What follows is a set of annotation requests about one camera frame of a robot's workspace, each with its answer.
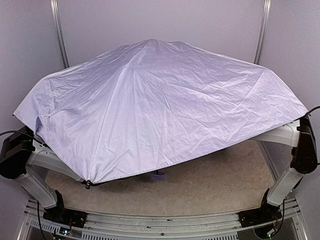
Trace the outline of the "lavender folding umbrella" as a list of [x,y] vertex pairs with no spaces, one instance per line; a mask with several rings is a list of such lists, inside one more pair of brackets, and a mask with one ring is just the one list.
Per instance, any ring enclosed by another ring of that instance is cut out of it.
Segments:
[[43,77],[13,114],[99,184],[211,154],[307,111],[266,67],[148,39]]

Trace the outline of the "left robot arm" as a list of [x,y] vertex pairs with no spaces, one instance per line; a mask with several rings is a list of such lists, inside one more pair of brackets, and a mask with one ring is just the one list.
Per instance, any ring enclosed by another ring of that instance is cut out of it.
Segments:
[[78,182],[82,182],[83,179],[46,143],[38,140],[28,127],[5,131],[0,135],[7,135],[0,152],[0,175],[19,183],[50,215],[62,215],[65,206],[61,193],[47,185],[34,167],[66,175]]

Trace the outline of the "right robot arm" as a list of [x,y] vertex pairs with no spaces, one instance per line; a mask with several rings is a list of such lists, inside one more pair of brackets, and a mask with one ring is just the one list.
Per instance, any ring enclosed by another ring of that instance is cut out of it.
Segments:
[[262,208],[278,208],[303,177],[318,167],[316,138],[310,118],[305,115],[252,139],[291,147],[291,162],[273,186],[268,188],[261,202]]

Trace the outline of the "front aluminium rail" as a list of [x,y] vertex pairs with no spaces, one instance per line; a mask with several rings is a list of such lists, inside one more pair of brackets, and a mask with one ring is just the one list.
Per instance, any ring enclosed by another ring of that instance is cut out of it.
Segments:
[[297,201],[287,199],[275,218],[258,221],[256,208],[185,216],[139,216],[80,211],[69,221],[47,218],[30,199],[17,240],[308,240]]

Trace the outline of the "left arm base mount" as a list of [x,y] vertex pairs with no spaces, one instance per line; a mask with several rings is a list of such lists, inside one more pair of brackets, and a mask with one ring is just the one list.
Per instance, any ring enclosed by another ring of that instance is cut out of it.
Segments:
[[65,208],[63,210],[47,209],[43,214],[45,220],[83,229],[88,214],[84,211]]

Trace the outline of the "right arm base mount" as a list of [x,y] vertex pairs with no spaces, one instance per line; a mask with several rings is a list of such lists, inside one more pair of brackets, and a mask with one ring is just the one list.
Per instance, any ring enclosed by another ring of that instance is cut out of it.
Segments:
[[270,211],[260,208],[240,211],[238,213],[239,221],[242,228],[247,228],[255,225],[260,225],[275,221],[282,218],[282,213],[279,210]]

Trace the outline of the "left aluminium frame post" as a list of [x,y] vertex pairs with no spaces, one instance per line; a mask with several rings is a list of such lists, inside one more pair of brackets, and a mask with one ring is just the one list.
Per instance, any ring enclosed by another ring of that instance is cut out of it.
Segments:
[[50,8],[51,8],[53,24],[54,24],[55,32],[57,35],[58,46],[59,46],[63,66],[65,69],[67,69],[70,67],[70,63],[69,63],[67,49],[66,49],[64,35],[63,35],[63,28],[62,28],[62,23],[61,23],[61,18],[60,18],[58,1],[57,0],[50,0]]

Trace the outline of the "aluminium frame post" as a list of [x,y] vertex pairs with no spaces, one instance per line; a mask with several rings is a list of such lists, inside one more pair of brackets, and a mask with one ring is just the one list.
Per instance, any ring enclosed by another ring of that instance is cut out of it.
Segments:
[[261,24],[259,29],[257,47],[255,51],[255,56],[253,59],[253,63],[256,65],[260,64],[260,60],[262,57],[265,37],[267,34],[267,28],[268,28],[268,23],[270,18],[271,5],[272,5],[271,0],[265,0],[263,2],[263,10],[262,10],[262,16],[261,16]]
[[50,8],[51,8],[53,24],[54,24],[55,32],[57,35],[58,46],[59,46],[63,66],[65,69],[67,69],[70,67],[70,63],[69,63],[67,49],[66,49],[64,35],[63,35],[63,28],[62,28],[62,23],[61,23],[61,18],[60,18],[58,1],[57,0],[50,0]]

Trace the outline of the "right aluminium frame post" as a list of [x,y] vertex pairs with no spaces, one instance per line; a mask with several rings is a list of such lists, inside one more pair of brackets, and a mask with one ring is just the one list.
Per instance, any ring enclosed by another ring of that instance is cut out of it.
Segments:
[[268,23],[270,18],[271,5],[272,5],[271,0],[265,0],[263,2],[263,10],[262,10],[262,16],[261,16],[261,24],[259,29],[257,47],[255,51],[255,56],[253,59],[253,63],[256,65],[260,64],[260,60],[262,57],[265,37],[267,34],[267,28],[268,28]]

